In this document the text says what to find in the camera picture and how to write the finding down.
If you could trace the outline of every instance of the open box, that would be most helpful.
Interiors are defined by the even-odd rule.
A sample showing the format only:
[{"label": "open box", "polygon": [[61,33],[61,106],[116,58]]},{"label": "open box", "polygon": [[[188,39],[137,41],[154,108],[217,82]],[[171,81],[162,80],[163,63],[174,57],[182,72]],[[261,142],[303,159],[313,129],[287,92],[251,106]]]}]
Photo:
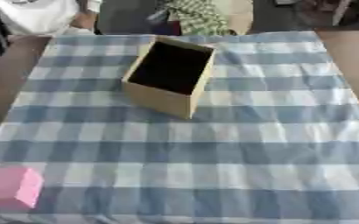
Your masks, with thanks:
[{"label": "open box", "polygon": [[140,49],[123,77],[125,93],[138,105],[191,118],[212,73],[213,48],[156,37]]}]

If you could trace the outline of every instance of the pink sponge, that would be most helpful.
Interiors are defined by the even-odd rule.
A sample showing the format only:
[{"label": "pink sponge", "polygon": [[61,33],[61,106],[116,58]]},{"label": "pink sponge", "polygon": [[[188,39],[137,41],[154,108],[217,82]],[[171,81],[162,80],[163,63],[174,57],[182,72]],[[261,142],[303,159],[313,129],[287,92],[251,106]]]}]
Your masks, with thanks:
[{"label": "pink sponge", "polygon": [[35,207],[43,179],[21,165],[0,167],[0,209],[28,210]]}]

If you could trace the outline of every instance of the tablecloth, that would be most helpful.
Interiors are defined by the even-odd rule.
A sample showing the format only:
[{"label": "tablecloth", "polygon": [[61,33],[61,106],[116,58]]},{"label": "tablecloth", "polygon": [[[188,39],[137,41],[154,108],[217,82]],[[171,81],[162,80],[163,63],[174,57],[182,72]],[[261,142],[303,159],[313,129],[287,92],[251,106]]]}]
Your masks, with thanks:
[{"label": "tablecloth", "polygon": [[151,38],[51,41],[0,126],[44,188],[0,223],[359,223],[359,103],[315,33],[179,38],[217,50],[191,120],[122,91]]}]

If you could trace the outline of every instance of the white shirt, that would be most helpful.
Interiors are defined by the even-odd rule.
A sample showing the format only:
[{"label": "white shirt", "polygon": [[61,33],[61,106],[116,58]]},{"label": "white shirt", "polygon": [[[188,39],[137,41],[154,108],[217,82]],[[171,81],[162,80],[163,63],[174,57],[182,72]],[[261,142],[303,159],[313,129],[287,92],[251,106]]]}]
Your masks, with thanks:
[{"label": "white shirt", "polygon": [[[89,0],[98,12],[102,0]],[[0,0],[0,17],[13,35],[55,36],[67,31],[79,12],[76,0]]]}]

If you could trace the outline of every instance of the person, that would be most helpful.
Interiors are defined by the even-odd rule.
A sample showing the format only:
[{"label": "person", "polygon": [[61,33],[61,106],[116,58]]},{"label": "person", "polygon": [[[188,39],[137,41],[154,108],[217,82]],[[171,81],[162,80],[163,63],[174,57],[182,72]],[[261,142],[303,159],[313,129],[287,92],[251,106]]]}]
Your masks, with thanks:
[{"label": "person", "polygon": [[102,0],[88,0],[83,10],[76,0],[0,0],[0,18],[11,39],[93,32]]}]

